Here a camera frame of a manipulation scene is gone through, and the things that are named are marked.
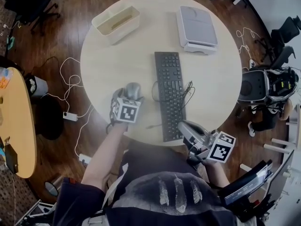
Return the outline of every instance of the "floor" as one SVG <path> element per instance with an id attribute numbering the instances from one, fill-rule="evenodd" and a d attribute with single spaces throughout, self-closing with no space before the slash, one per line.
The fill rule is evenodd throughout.
<path id="1" fill-rule="evenodd" d="M 23 26 L 15 29 L 13 36 L 16 44 L 9 51 L 8 57 L 19 64 L 25 71 L 31 72 L 46 80 L 49 93 L 63 97 L 67 89 L 60 82 L 59 65 L 68 57 L 80 60 L 80 52 L 85 35 L 91 26 L 93 17 L 101 13 L 108 6 L 118 0 L 54 0 L 61 14 L 59 19 L 51 18 L 45 26 L 45 36 L 41 37 L 37 32 L 30 34 L 30 27 Z M 212 12 L 214 12 L 231 32 L 237 47 L 241 45 L 241 39 L 236 36 L 236 30 L 248 27 L 257 32 L 261 37 L 266 37 L 258 18 L 250 7 L 244 8 L 240 2 L 236 6 L 233 0 L 195 0 Z M 254 44 L 250 32 L 246 32 L 245 43 L 250 48 L 250 54 L 255 61 L 260 61 L 262 49 Z M 241 51 L 242 67 L 248 67 L 249 55 L 243 49 Z M 68 61 L 62 69 L 62 74 L 68 78 L 72 74 L 80 75 L 79 64 Z M 89 99 L 83 88 L 74 88 L 68 98 L 71 112 L 84 114 L 89 106 Z M 255 137 L 249 137 L 247 123 L 251 120 L 250 113 L 246 113 L 242 119 L 235 117 L 235 108 L 229 118 L 220 126 L 222 130 L 237 138 L 233 153 L 225 165 L 226 174 L 230 181 L 239 177 L 242 171 L 239 169 L 241 163 L 254 166 L 261 160 L 273 159 L 277 164 L 280 155 L 276 152 L 263 148 L 264 143 L 270 143 L 271 138 L 285 139 L 285 121 L 279 121 L 273 130 L 256 133 Z M 44 189 L 44 182 L 53 178 L 57 173 L 66 177 L 81 180 L 85 167 L 78 161 L 74 153 L 77 136 L 80 127 L 87 118 L 81 118 L 78 122 L 65 121 L 62 135 L 55 141 L 49 141 L 42 136 L 37 136 L 38 163 L 36 170 L 29 178 L 32 188 L 43 201 L 54 202 L 55 198 L 48 195 Z M 105 138 L 106 122 L 93 112 L 89 124 L 82 130 L 79 140 L 78 152 L 92 156 L 98 146 Z"/>

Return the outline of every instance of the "white table top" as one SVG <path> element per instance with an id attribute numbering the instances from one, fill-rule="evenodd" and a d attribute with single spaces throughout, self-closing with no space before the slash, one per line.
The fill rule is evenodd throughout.
<path id="1" fill-rule="evenodd" d="M 157 80 L 154 52 L 179 52 L 183 84 L 193 81 L 196 88 L 186 105 L 187 120 L 207 130 L 221 126 L 236 104 L 242 80 L 238 49 L 226 26 L 210 10 L 193 0 L 120 0 L 108 9 L 124 3 L 140 11 L 139 28 L 109 46 L 91 26 L 81 51 L 84 88 L 98 113 L 110 122 L 113 92 L 129 82 L 138 82 L 145 100 L 137 123 L 129 127 L 126 135 L 147 144 L 182 145 L 182 140 L 163 143 L 161 126 L 146 129 L 161 124 L 159 102 L 151 96 L 152 85 Z M 210 12 L 219 43 L 214 55 L 185 52 L 180 46 L 175 13 L 181 5 Z"/>

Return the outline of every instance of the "wooden desk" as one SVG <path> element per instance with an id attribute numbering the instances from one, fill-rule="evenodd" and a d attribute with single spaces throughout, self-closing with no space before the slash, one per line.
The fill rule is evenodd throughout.
<path id="1" fill-rule="evenodd" d="M 0 136 L 10 137 L 10 144 L 18 156 L 18 173 L 21 178 L 29 178 L 37 162 L 37 146 L 32 106 L 22 74 L 14 68 L 13 76 L 5 89 L 0 89 L 0 104 L 3 123 Z"/>

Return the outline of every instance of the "shirt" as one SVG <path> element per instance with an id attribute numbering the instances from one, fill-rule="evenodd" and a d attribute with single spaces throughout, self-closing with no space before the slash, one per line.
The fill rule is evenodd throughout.
<path id="1" fill-rule="evenodd" d="M 195 169 L 173 150 L 134 145 L 121 165 L 126 163 L 128 170 L 117 186 L 113 203 L 104 207 L 110 226 L 242 225 Z M 54 226 L 80 226 L 101 209 L 104 197 L 99 188 L 65 178 Z"/>

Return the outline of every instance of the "hand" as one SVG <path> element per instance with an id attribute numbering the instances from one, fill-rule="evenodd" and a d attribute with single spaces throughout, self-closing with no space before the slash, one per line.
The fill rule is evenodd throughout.
<path id="1" fill-rule="evenodd" d="M 204 166 L 214 166 L 217 163 L 217 161 L 212 161 L 210 159 L 206 159 L 206 160 L 202 160 L 201 163 Z"/>

